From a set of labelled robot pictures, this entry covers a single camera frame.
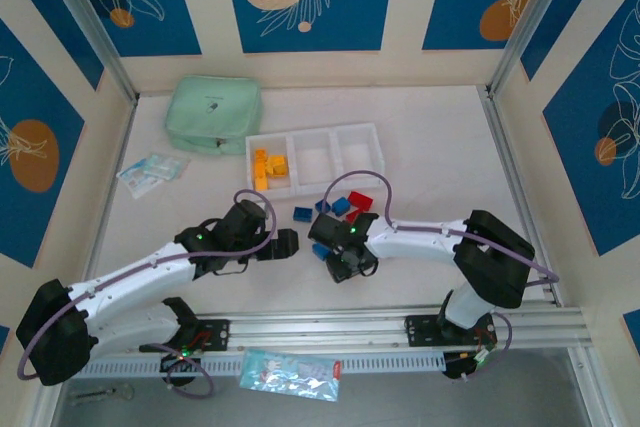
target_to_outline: small packet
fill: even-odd
[[[144,166],[147,159],[142,159],[131,167],[119,172],[117,177],[125,183],[134,199],[139,199],[151,189],[160,185],[164,180],[153,175],[145,174]]]
[[[340,361],[248,350],[240,387],[336,402],[341,370]]]
[[[153,175],[163,180],[173,180],[176,177],[180,177],[180,174],[188,164],[189,159],[181,159],[164,154],[151,154],[147,158],[143,171],[145,174]]]

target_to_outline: red block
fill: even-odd
[[[347,214],[347,222],[349,222],[350,224],[353,224],[356,221],[356,217],[358,216],[358,214],[361,214],[361,213],[362,213],[362,210],[358,209],[358,210],[354,210],[350,214]]]
[[[371,197],[362,195],[360,192],[356,192],[355,190],[349,194],[349,198],[347,200],[356,209],[362,210],[363,212],[369,212],[371,205],[373,205],[373,199]]]

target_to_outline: white table surface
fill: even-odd
[[[263,100],[261,133],[374,122],[394,187],[394,218],[453,220],[475,208],[522,233],[475,87],[265,90]],[[191,162],[180,179],[138,200],[118,185],[94,277],[154,252],[186,227],[223,216],[234,192],[246,187],[244,156],[205,156],[170,146],[163,127],[168,103],[169,96],[141,97],[123,167],[150,152]],[[375,199],[373,211],[382,213],[384,189],[364,193]],[[371,278],[335,284],[311,251],[310,224],[292,219],[294,206],[312,207],[317,200],[274,201],[278,228],[298,231],[300,250],[293,257],[252,261],[243,275],[207,275],[163,298],[179,295],[196,313],[381,308],[439,304],[463,282],[454,265],[388,259]],[[226,267],[236,268],[235,262]],[[540,287],[525,296],[544,298]]]

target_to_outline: mint green pouch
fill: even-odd
[[[244,154],[245,137],[258,133],[261,118],[255,80],[190,75],[173,93],[165,128],[176,149]]]

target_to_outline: blue block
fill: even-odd
[[[343,216],[344,214],[349,212],[350,208],[351,208],[351,204],[344,197],[340,197],[331,206],[331,210],[333,211],[334,214],[336,214],[336,217]]]
[[[298,222],[311,222],[312,217],[313,217],[312,209],[305,209],[304,207],[296,207],[293,210],[293,220],[297,220]]]
[[[316,254],[316,257],[318,257],[320,260],[323,260],[323,261],[327,258],[327,256],[331,252],[322,244],[313,244],[312,249],[313,249],[313,253]]]
[[[322,208],[322,200],[319,200],[318,202],[316,202],[316,210],[322,214],[326,214],[327,212],[329,212],[331,210],[331,207],[329,207],[329,203],[325,202],[324,204],[324,209]]]

